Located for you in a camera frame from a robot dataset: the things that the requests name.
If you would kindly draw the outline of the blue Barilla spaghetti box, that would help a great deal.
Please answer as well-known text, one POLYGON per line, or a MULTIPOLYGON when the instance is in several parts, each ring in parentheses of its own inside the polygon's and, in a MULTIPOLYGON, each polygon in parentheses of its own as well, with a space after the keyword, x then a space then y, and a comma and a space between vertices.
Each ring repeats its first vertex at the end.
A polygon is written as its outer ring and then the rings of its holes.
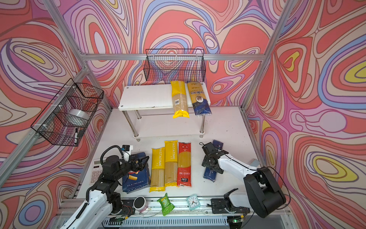
MULTIPOLYGON (((213 140, 212 141, 212 144, 214 146, 215 149, 217 150, 222 150, 223 149, 223 143, 218 141, 218 140, 213 140)), ((204 175, 203 175, 203 178, 207 179, 207 180, 210 180, 212 182, 215 182, 216 181, 216 176, 217 176, 217 172, 210 169, 209 167, 205 167, 205 172, 204 172, 204 175)))

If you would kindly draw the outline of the blue Barilla rigatoni box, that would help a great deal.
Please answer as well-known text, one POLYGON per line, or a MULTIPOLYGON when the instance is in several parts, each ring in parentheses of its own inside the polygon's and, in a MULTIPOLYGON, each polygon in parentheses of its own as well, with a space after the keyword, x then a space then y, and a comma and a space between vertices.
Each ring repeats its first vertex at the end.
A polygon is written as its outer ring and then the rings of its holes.
POLYGON ((140 189, 150 187, 150 170, 148 163, 146 163, 144 170, 133 172, 130 171, 128 175, 122 179, 122 190, 125 193, 132 193, 140 189))

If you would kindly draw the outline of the red spaghetti bag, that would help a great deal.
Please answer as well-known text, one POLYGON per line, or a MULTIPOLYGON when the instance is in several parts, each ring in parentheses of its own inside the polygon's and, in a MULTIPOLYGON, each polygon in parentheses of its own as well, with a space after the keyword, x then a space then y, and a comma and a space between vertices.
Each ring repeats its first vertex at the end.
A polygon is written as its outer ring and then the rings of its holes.
POLYGON ((191 187, 191 143, 179 142, 178 150, 177 186, 191 187))

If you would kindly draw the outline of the long yellow Pastatime bag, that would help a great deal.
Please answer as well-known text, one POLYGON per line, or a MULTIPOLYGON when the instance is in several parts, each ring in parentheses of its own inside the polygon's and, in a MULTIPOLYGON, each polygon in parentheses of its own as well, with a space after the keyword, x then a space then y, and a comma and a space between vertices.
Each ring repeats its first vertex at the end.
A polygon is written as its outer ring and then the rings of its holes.
POLYGON ((177 186, 178 141, 165 141, 165 187, 177 186))

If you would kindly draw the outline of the dark blue yellow spaghetti bag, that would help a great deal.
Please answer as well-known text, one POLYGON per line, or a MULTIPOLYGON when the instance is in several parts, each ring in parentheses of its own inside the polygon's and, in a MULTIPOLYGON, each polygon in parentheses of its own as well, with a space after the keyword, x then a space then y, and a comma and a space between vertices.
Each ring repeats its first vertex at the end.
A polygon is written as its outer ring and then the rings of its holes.
POLYGON ((212 112, 205 96, 202 84, 200 82, 188 82, 187 87, 195 115, 211 115, 212 112))

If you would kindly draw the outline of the yellow barcode spaghetti bag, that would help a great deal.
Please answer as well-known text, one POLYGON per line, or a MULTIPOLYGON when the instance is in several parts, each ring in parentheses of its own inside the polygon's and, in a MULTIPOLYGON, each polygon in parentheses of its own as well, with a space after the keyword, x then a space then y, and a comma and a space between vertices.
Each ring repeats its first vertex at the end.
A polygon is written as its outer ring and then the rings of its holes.
POLYGON ((172 86, 172 100, 174 109, 173 118, 178 117, 190 118, 188 112, 185 83, 182 81, 171 81, 171 86, 172 86))

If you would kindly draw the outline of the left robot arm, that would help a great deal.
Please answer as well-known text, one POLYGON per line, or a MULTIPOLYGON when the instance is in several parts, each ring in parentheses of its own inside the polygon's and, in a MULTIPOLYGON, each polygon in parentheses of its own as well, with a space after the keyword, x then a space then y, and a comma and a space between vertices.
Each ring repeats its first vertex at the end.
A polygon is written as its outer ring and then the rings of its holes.
POLYGON ((123 178, 130 172, 144 170, 149 160, 149 156, 132 156, 131 149, 130 145, 113 145, 101 154, 101 174, 87 189, 84 202, 62 229, 97 229, 107 216, 121 212, 123 203, 116 189, 123 185, 123 178))

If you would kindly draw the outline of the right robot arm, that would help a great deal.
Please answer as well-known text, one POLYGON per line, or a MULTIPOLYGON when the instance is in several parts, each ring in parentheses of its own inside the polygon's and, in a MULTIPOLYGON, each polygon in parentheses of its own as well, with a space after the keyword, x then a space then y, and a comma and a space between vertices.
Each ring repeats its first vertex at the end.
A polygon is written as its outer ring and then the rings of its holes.
POLYGON ((277 180, 268 167, 257 168, 245 164, 213 143, 200 143, 205 153, 202 166, 219 174, 229 173, 242 181, 245 193, 238 188, 224 194, 222 199, 212 199, 212 212, 224 210, 234 214, 244 208, 252 209, 259 217, 265 218, 276 210, 283 209, 287 202, 277 180))

